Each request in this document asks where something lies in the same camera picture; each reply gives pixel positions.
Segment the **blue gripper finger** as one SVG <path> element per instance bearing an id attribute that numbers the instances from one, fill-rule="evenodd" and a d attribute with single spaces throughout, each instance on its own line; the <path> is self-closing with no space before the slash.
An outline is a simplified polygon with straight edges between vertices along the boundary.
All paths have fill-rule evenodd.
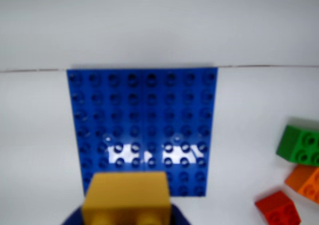
<path id="1" fill-rule="evenodd" d="M 181 210 L 174 204 L 171 205 L 170 225 L 191 225 Z"/>
<path id="2" fill-rule="evenodd" d="M 83 225 L 81 206 L 70 214 L 61 225 Z"/>

